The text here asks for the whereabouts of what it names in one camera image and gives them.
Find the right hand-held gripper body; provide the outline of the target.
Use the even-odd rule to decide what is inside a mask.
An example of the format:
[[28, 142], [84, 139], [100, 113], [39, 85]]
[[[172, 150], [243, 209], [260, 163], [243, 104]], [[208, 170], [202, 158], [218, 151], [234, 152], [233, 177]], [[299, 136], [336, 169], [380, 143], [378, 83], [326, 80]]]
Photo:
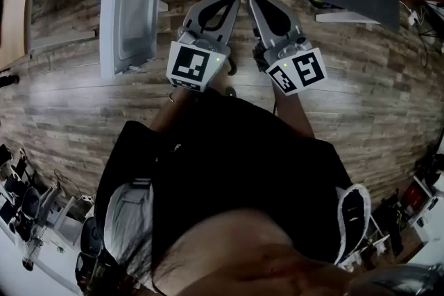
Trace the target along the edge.
[[320, 49], [305, 36], [285, 39], [269, 49], [255, 47], [255, 60], [261, 72], [286, 96], [298, 94], [327, 79]]

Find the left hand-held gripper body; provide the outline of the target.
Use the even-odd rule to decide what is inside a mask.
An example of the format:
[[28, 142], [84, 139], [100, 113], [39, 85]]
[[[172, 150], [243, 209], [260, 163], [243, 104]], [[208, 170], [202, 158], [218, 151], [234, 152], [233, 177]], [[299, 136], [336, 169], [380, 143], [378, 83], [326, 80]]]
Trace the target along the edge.
[[204, 92], [229, 55], [228, 46], [181, 28], [170, 46], [166, 76], [176, 87]]

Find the person's left forearm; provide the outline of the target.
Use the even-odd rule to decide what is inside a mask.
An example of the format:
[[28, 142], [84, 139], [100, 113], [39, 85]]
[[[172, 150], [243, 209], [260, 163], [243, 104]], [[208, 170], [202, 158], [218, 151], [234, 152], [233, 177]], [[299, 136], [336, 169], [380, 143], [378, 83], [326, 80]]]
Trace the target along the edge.
[[149, 128], [155, 132], [170, 131], [194, 108], [199, 93], [183, 87], [176, 87], [165, 104], [156, 114]]

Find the person's right forearm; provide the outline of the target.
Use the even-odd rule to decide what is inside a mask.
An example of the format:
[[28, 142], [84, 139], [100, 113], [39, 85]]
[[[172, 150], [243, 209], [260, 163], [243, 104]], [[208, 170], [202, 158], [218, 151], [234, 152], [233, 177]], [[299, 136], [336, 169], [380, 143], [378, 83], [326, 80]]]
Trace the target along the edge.
[[277, 116], [298, 135], [314, 138], [315, 134], [297, 94], [285, 96], [279, 87], [273, 85], [275, 111]]

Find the person in dark shirt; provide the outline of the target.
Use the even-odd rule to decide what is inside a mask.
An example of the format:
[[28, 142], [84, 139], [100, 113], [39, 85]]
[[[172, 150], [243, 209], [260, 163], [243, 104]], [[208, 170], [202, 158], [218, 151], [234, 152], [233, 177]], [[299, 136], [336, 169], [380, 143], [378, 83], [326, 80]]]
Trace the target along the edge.
[[151, 267], [188, 229], [237, 209], [269, 216], [303, 255], [336, 260], [336, 187], [351, 181], [334, 146], [301, 137], [240, 98], [201, 94], [167, 133], [126, 122], [97, 191], [102, 238], [112, 194], [141, 179], [149, 179], [154, 192]]

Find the white cabinet with red box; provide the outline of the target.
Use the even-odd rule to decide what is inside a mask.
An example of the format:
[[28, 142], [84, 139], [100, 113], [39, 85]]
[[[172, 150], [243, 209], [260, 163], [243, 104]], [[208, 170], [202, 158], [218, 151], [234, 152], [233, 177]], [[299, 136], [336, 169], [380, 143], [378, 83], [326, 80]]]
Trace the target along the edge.
[[416, 176], [406, 191], [408, 212], [413, 212], [408, 224], [424, 243], [444, 243], [444, 172], [440, 171], [433, 184]]

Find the black bag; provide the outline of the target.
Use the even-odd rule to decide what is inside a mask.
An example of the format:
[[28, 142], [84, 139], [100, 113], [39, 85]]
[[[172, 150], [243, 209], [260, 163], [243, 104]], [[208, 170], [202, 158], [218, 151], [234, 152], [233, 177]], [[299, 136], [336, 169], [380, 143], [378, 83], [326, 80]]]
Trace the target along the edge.
[[380, 205], [373, 212], [380, 229], [390, 236], [394, 256], [399, 256], [404, 249], [400, 232], [407, 226], [409, 219], [409, 216], [402, 209], [398, 193], [399, 190], [397, 189], [389, 198], [383, 198]]

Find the light wooden table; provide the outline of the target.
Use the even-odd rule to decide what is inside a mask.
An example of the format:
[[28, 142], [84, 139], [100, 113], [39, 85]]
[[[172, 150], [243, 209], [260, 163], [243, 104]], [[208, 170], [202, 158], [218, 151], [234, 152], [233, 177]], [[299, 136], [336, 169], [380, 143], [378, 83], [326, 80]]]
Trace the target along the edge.
[[70, 32], [31, 39], [33, 0], [0, 0], [0, 71], [35, 49], [96, 37], [95, 31]]

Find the white folding stand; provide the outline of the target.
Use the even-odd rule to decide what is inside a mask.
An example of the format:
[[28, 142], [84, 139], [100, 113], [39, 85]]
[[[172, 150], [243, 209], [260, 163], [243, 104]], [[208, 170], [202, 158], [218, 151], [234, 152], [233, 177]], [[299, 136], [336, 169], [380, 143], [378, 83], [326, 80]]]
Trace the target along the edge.
[[377, 256], [385, 254], [387, 251], [386, 242], [389, 237], [389, 234], [382, 231], [382, 229], [379, 227], [376, 220], [374, 219], [373, 215], [371, 214], [368, 228], [364, 237], [362, 238], [358, 251], [362, 253], [365, 250], [370, 249], [374, 253], [376, 253]]

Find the black round device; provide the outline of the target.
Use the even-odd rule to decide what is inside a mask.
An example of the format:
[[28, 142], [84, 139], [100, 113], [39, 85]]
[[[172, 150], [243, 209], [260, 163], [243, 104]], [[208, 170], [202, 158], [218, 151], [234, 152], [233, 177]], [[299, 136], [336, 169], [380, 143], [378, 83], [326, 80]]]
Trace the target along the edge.
[[103, 263], [103, 243], [96, 228], [94, 217], [83, 223], [80, 234], [80, 252], [77, 256], [75, 278], [77, 286], [84, 296], [103, 278], [106, 266]]

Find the white cluttered workbench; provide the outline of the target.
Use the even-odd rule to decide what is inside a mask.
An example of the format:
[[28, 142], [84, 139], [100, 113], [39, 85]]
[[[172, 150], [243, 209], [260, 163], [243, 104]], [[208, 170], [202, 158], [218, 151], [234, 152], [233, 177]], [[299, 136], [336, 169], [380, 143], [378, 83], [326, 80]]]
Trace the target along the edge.
[[32, 272], [22, 266], [22, 251], [0, 219], [0, 292], [5, 296], [78, 296], [74, 268], [77, 254], [44, 244]]

